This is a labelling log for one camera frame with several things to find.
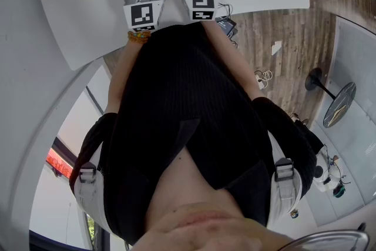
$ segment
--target white cable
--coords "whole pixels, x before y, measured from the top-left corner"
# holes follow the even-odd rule
[[[266,70],[266,71],[262,72],[262,71],[258,70],[258,71],[255,71],[254,74],[256,74],[256,72],[260,72],[263,75],[262,78],[261,77],[259,77],[259,78],[260,78],[261,81],[263,81],[265,83],[264,88],[263,88],[263,89],[265,89],[266,87],[268,87],[268,81],[270,81],[273,78],[272,71]]]

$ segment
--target white strap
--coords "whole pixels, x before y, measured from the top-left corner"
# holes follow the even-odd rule
[[[268,134],[272,146],[274,164],[276,164],[286,157],[274,136],[270,132]],[[295,209],[300,200],[301,188],[300,175],[293,168],[292,164],[276,168],[276,172],[271,179],[270,210],[267,228],[272,227],[282,216]]]
[[[107,223],[103,199],[104,178],[96,170],[99,164],[102,144],[90,159],[94,168],[81,168],[75,182],[75,197],[78,205],[91,216],[105,231],[112,233]]]

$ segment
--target wooden floor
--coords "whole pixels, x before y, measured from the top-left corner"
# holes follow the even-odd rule
[[[334,45],[335,16],[320,9],[254,12],[233,16],[239,50],[255,70],[271,70],[263,91],[288,114],[314,117],[322,93],[308,92],[304,82],[315,67],[328,73]],[[282,48],[271,55],[275,41]]]
[[[271,70],[274,78],[264,90],[287,113],[314,118],[322,92],[307,92],[304,81],[309,71],[330,66],[335,34],[335,15],[349,19],[376,33],[376,0],[310,0],[310,9],[263,11],[232,17],[238,23],[239,50],[255,69]],[[271,56],[275,41],[282,49]],[[119,51],[105,56],[110,69]]]

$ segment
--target round table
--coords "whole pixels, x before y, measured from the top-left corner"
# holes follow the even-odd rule
[[[334,126],[341,118],[346,114],[348,108],[351,106],[356,91],[357,86],[354,82],[348,83],[345,87],[342,88],[337,96],[334,96],[322,83],[321,77],[323,72],[320,68],[313,69],[305,80],[305,88],[310,91],[316,87],[320,87],[326,93],[333,98],[331,105],[328,108],[327,113],[325,114],[323,125],[325,128],[330,128]]]

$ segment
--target person's neck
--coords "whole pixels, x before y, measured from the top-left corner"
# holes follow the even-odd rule
[[[175,208],[200,202],[214,203],[234,216],[243,216],[232,195],[225,189],[214,190],[183,148],[159,178],[145,217],[146,231]]]

